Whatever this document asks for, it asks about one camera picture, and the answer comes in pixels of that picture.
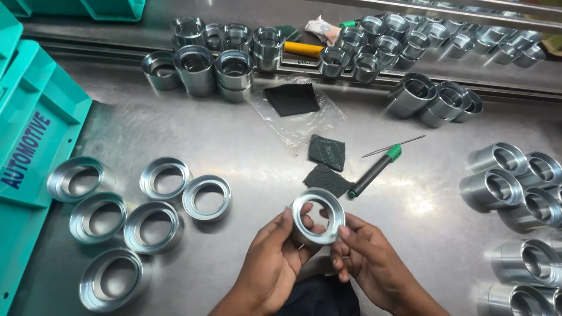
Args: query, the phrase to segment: clear plastic sheet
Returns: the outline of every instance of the clear plastic sheet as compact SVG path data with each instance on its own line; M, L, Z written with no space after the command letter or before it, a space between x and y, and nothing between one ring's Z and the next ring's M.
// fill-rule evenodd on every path
M301 115L281 117L265 96L264 89L274 88L283 84L312 83L320 111ZM261 115L264 121L280 136L287 148L297 152L310 142L312 134L322 135L323 131L335 128L347 120L339 107L320 89L318 83L305 73L294 74L278 79L254 91L249 99L250 104Z

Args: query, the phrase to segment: black abrasive pad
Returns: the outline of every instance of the black abrasive pad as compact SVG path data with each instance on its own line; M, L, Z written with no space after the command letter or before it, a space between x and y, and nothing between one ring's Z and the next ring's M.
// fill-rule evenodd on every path
M322 188L330 191L336 197L342 196L353 186L353 182L348 182L341 175L332 171L324 164L317 164L316 167L306 176L305 184L309 188Z
M309 157L342 172L343 164L346 161L346 144L312 134L309 145Z
M264 89L264 92L280 116L320 111L311 83L283 84Z

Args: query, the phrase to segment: teal plastic crate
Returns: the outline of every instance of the teal plastic crate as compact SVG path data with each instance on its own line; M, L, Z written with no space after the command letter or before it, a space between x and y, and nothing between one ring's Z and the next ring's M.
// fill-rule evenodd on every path
M47 216L49 172L72 153L92 105L32 40L0 80L0 315L6 315Z
M91 16L98 21L136 22L146 0L0 0L19 17L32 13Z
M24 26L0 3L0 79L6 72Z

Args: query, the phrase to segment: person's left hand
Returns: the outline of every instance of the person's left hand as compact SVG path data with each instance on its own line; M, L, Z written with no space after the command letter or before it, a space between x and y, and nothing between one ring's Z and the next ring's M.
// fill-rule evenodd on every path
M302 223L322 234L324 226L306 215L311 209L312 203L302 207ZM292 230L293 218L287 208L258 231L236 283L209 316L269 315L283 306L302 265L320 250L295 244L289 237Z

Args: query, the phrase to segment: person's right hand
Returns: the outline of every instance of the person's right hand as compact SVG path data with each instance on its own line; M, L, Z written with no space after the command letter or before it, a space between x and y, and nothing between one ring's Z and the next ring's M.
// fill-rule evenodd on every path
M422 288L379 228L346 214L332 245L332 263L342 283L354 277L376 306L394 316L449 315Z

